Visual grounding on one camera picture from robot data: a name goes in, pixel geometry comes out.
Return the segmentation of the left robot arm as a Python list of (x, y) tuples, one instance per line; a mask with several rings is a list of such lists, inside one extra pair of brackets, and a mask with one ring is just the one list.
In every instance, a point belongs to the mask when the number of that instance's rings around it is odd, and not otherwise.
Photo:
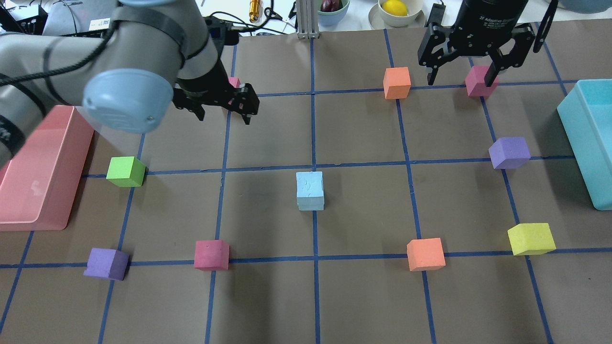
[(121, 0), (103, 38), (1, 35), (1, 164), (6, 165), (56, 105), (83, 107), (98, 123), (147, 133), (170, 104), (203, 120), (203, 106), (249, 124), (260, 100), (234, 87), (217, 36), (193, 0)]

